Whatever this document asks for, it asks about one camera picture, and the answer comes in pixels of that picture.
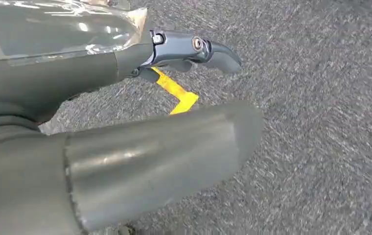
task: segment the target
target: yellow line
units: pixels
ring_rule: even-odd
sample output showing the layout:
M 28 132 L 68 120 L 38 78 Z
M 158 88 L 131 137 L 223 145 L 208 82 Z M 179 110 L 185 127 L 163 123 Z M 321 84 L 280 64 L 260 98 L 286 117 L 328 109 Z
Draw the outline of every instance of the yellow line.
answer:
M 189 111 L 193 104 L 199 99 L 199 96 L 195 93 L 185 91 L 179 84 L 157 68 L 153 67 L 152 69 L 160 76 L 157 80 L 157 84 L 180 100 L 179 104 L 172 110 L 170 115 Z

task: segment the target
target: carpeted floor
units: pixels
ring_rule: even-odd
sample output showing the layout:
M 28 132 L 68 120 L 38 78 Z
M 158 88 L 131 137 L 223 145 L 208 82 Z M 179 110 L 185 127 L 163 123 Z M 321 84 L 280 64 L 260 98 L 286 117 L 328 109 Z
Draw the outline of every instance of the carpeted floor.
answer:
M 173 79 L 199 104 L 245 99 L 265 116 L 262 143 L 234 178 L 132 221 L 142 231 L 372 233 L 372 1 L 135 0 L 156 25 L 230 45 L 234 76 Z M 50 133 L 167 115 L 176 100 L 126 80 L 65 103 Z

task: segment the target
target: clear plastic wrap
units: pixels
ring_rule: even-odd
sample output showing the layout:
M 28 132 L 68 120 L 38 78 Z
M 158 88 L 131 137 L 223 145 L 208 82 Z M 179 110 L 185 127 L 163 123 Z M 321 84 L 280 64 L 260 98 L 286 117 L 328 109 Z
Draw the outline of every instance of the clear plastic wrap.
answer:
M 11 66 L 124 50 L 137 44 L 146 8 L 74 0 L 0 0 L 0 64 Z

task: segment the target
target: chrome bolt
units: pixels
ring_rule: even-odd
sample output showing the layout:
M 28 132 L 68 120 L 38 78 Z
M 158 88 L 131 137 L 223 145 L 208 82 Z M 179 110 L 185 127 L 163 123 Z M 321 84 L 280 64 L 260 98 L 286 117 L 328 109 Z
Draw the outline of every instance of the chrome bolt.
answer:
M 163 43 L 163 36 L 160 34 L 156 34 L 153 36 L 153 43 L 154 44 L 161 44 Z
M 199 38 L 199 37 L 194 37 L 192 39 L 192 45 L 193 45 L 193 48 L 196 50 L 196 51 L 201 51 L 202 48 L 203 48 L 203 42 L 202 42 L 202 39 Z

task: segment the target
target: gray metal lever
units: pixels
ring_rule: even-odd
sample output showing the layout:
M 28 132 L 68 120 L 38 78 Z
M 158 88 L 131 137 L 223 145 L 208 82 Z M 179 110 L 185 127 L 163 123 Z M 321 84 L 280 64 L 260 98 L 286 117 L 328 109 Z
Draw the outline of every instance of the gray metal lever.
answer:
M 241 69 L 239 56 L 223 44 L 176 31 L 150 31 L 150 34 L 154 53 L 142 68 L 171 66 L 178 71 L 188 71 L 194 62 L 224 73 Z

